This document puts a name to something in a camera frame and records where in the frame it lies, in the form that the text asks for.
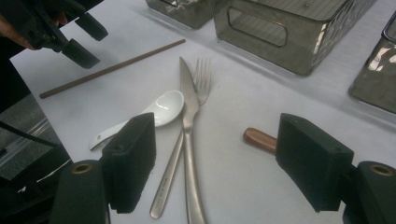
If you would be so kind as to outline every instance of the wooden chopstick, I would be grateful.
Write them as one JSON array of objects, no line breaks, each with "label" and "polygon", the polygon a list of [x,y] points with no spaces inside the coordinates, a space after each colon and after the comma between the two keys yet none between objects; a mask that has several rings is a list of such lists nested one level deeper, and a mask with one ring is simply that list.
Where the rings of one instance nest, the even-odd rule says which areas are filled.
[{"label": "wooden chopstick", "polygon": [[140,60],[146,59],[146,58],[148,58],[148,57],[150,57],[150,56],[152,56],[154,54],[157,54],[157,53],[160,53],[160,52],[162,52],[164,50],[170,49],[170,48],[175,47],[177,45],[180,45],[180,44],[182,44],[184,42],[186,42],[185,39],[178,40],[177,42],[172,43],[170,45],[166,45],[166,46],[161,47],[159,49],[155,49],[153,51],[150,51],[148,53],[145,53],[145,54],[142,54],[140,56],[137,56],[137,57],[132,58],[132,59],[130,59],[128,61],[125,61],[123,63],[118,63],[118,64],[113,65],[111,67],[105,68],[105,69],[103,69],[103,70],[101,70],[99,72],[96,72],[96,73],[93,73],[91,75],[87,75],[86,77],[82,77],[82,78],[77,79],[75,81],[66,83],[66,84],[64,84],[64,85],[62,85],[60,87],[54,88],[54,89],[52,89],[50,91],[45,91],[45,92],[41,93],[39,96],[40,96],[41,99],[48,98],[48,97],[50,97],[52,95],[55,95],[56,93],[59,93],[61,91],[66,91],[66,90],[71,89],[73,87],[76,87],[77,85],[80,85],[80,84],[82,84],[84,82],[93,80],[94,78],[97,78],[97,77],[101,77],[101,76],[103,76],[103,75],[105,75],[107,73],[113,72],[113,71],[115,71],[117,69],[120,69],[122,67],[125,67],[125,66],[127,66],[127,65],[129,65],[131,63],[136,63],[136,62],[138,62]]}]

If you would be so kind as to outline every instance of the knife blade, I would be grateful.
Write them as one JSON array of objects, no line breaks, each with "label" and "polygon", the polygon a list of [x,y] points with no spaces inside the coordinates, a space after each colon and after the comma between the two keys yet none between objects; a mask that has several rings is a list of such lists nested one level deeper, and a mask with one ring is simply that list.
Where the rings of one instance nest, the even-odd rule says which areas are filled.
[{"label": "knife blade", "polygon": [[199,101],[195,92],[191,72],[180,57],[180,91],[184,95],[183,109],[183,144],[184,169],[186,181],[186,205],[189,224],[206,224],[205,211],[202,206],[195,169],[195,159],[192,145],[192,128],[194,118],[199,110]]}]

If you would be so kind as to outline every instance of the white ceramic spoon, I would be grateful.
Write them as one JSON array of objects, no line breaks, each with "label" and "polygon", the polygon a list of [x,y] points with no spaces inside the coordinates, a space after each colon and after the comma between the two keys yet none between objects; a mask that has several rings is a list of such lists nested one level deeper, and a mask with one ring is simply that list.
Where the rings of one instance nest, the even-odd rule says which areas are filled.
[{"label": "white ceramic spoon", "polygon": [[[160,98],[154,101],[140,114],[153,112],[155,127],[160,127],[175,119],[177,115],[180,114],[183,105],[183,94],[180,91],[169,91],[160,96]],[[113,127],[94,136],[90,141],[90,150],[93,150],[93,148],[98,144],[118,133],[128,121],[129,120],[125,120],[124,122],[114,125]]]}]

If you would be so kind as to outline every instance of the white table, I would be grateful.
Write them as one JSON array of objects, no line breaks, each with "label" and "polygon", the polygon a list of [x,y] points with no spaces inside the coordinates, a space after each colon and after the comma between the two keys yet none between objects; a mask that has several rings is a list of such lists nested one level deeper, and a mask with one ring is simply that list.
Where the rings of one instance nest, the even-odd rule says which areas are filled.
[{"label": "white table", "polygon": [[[309,119],[355,151],[353,164],[379,161],[396,167],[396,116],[347,95],[396,9],[378,0],[309,77],[298,77],[216,37],[213,20],[194,31],[146,2],[105,1],[91,14],[108,30],[97,42],[73,22],[68,38],[101,59],[90,70],[50,49],[25,50],[12,58],[73,161],[99,159],[88,150],[102,130],[137,115],[162,93],[179,89],[182,56],[193,70],[197,58],[212,60],[209,98],[196,118],[195,155],[209,223],[343,223],[339,212],[317,214],[274,156],[246,144],[254,127],[277,135],[279,116]],[[185,38],[186,43],[47,99],[38,95],[110,65]],[[157,160],[130,215],[111,212],[112,223],[187,223],[183,160],[163,216],[149,216],[152,199],[181,128],[181,119],[156,129]]]}]

